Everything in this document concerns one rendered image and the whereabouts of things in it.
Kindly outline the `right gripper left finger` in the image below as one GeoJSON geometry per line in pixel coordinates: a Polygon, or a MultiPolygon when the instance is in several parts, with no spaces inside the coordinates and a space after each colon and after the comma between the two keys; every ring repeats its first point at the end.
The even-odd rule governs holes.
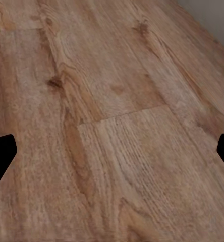
{"type": "Polygon", "coordinates": [[[13,134],[0,137],[0,180],[17,154],[17,145],[13,134]]]}

